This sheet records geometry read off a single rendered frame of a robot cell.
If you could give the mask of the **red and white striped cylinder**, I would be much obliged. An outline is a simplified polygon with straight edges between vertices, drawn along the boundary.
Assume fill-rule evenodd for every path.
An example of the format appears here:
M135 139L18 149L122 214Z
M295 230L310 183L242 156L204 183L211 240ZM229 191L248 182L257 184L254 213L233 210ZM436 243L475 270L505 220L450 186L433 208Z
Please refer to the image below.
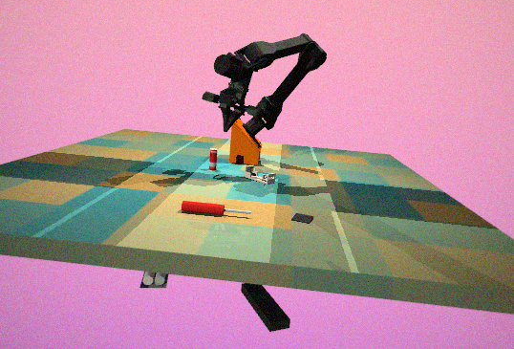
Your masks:
M209 169L216 170L218 149L210 149Z

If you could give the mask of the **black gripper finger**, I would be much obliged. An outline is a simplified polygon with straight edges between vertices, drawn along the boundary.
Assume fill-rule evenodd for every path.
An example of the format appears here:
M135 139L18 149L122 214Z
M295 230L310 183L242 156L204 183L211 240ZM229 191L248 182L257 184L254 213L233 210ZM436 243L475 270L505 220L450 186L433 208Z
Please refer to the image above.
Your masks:
M221 109L222 114L223 114L223 124L224 124L224 131L225 131L225 127L226 127L228 119L230 117L230 110L231 109L226 109L226 108L221 107L221 106L218 106L218 108Z
M230 127L233 125L233 123L240 117L244 116L245 114L241 114L235 111L230 110L230 117L228 119L227 125L225 127L225 132L227 132Z

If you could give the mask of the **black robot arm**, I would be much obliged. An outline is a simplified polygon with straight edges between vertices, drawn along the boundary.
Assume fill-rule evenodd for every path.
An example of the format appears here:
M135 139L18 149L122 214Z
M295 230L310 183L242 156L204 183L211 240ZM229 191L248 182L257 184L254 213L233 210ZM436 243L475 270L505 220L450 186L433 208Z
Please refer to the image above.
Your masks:
M274 127L282 112L284 101L307 75L318 69L327 59L327 53L307 34L268 43L266 41L252 42L238 51L227 55L219 55L214 62L214 70L221 76L249 85L253 72L264 69L278 58L299 54L298 62L287 77L271 96L262 97L256 107L264 109L263 119L253 117L243 127L254 139L263 128L270 130ZM246 57L244 57L244 55ZM248 61L247 61L247 59ZM230 85L231 84L231 85ZM228 88L220 92L219 102L234 106L245 101L244 87L236 89L229 83Z

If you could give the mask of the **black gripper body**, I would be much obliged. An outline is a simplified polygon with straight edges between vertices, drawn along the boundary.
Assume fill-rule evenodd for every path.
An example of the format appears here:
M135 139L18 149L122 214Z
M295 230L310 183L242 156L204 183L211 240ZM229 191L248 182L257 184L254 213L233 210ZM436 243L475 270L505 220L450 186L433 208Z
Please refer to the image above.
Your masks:
M244 84L244 83L239 82L239 81L236 81L236 80L233 80L233 79L231 79L230 82L228 82L228 86L229 86L229 83L234 84L233 87L236 88L236 89L239 89L240 86L244 87L244 92L245 92L245 96L246 96L246 93L249 90L248 89L249 85ZM210 92L207 92L207 91L203 93L203 97L202 97L203 100L206 100L206 101L209 101L209 102L214 102L214 103L220 103L219 102L219 98L220 98L219 95L216 95L216 94L213 94L213 93L210 93ZM228 106L227 104L220 103L219 106L224 107L226 109L230 109L231 107L233 107L235 112L238 112L238 113L241 113L241 114L244 114L245 112L247 112L248 115L251 115L251 116L257 117L257 118L261 118L261 119L264 116L264 109L261 109L261 108L258 108L258 107L252 106L252 105L245 106L245 102L243 102L243 104L239 104L239 105L240 106L238 106L238 105Z

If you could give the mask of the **red-handled screwdriver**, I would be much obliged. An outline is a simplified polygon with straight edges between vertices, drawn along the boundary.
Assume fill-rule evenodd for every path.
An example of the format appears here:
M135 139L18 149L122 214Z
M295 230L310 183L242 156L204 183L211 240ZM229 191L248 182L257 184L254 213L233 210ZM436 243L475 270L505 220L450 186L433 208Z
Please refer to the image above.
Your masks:
M182 211L224 215L224 211L251 214L251 211L226 209L225 205L182 201Z

